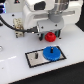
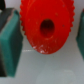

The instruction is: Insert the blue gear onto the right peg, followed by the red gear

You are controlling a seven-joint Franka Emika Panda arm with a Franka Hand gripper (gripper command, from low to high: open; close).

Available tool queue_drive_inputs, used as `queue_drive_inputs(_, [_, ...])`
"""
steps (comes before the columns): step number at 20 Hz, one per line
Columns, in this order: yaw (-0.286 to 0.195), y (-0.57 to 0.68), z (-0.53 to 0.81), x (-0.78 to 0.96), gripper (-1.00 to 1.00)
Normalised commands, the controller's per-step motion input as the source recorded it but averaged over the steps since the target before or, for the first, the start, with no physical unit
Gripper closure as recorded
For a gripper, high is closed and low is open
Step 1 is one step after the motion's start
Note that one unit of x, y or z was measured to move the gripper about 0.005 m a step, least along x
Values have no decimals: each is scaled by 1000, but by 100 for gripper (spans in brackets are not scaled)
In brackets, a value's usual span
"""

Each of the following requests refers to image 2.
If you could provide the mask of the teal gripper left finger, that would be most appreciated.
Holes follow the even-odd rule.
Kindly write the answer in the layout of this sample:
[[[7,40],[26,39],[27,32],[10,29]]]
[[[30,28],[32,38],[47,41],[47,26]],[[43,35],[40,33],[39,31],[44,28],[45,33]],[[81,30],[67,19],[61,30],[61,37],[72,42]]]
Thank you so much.
[[[14,77],[22,50],[20,16],[14,8],[0,13],[0,77]]]

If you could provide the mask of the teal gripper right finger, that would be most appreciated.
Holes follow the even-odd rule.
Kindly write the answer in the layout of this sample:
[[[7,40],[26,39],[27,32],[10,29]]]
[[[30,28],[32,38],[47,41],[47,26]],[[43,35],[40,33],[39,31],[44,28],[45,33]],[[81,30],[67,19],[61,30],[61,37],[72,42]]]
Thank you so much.
[[[81,54],[84,54],[84,10],[81,13],[80,24],[76,40]]]

